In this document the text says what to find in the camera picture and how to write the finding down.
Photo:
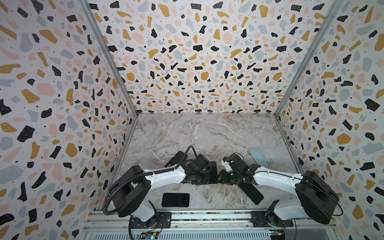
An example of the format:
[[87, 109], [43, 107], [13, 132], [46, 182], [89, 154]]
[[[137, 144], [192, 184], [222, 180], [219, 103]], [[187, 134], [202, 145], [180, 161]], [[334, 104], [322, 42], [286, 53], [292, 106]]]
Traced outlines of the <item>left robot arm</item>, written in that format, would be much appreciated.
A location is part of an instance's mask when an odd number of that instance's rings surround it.
[[159, 219], [154, 205], [144, 202], [151, 190], [171, 184], [208, 185], [214, 183], [217, 176], [216, 163], [201, 154], [188, 160], [182, 151], [177, 152], [163, 169], [143, 170], [135, 165], [111, 185], [103, 214], [135, 217], [150, 227]]

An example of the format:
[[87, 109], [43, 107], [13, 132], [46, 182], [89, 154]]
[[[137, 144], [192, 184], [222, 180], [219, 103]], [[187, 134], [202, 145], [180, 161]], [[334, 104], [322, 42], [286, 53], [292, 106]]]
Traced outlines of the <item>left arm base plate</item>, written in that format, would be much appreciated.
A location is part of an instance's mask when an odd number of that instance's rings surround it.
[[130, 220], [129, 225], [132, 229], [169, 229], [171, 227], [171, 221], [171, 212], [158, 212], [155, 213], [155, 215], [146, 222], [143, 222], [139, 218], [134, 217], [132, 220]]

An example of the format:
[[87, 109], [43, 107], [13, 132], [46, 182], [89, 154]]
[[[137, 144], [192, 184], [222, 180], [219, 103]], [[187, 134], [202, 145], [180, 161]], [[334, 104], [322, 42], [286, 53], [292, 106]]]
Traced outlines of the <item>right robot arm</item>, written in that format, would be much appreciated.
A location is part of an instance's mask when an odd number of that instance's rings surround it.
[[241, 156], [234, 153], [224, 157], [224, 166], [218, 175], [218, 182], [226, 185], [267, 186], [291, 194], [290, 200], [275, 200], [259, 221], [276, 226], [279, 221], [312, 219], [328, 225], [339, 207], [339, 196], [322, 178], [313, 171], [304, 174], [290, 174], [270, 170], [258, 164], [248, 165]]

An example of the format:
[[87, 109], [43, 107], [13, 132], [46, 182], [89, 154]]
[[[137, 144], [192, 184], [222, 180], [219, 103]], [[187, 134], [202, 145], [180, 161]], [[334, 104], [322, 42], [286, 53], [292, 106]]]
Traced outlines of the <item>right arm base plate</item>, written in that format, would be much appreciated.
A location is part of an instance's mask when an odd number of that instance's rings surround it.
[[274, 213], [267, 213], [267, 211], [252, 211], [250, 221], [254, 228], [283, 228], [294, 226], [292, 220], [283, 221], [279, 219]]

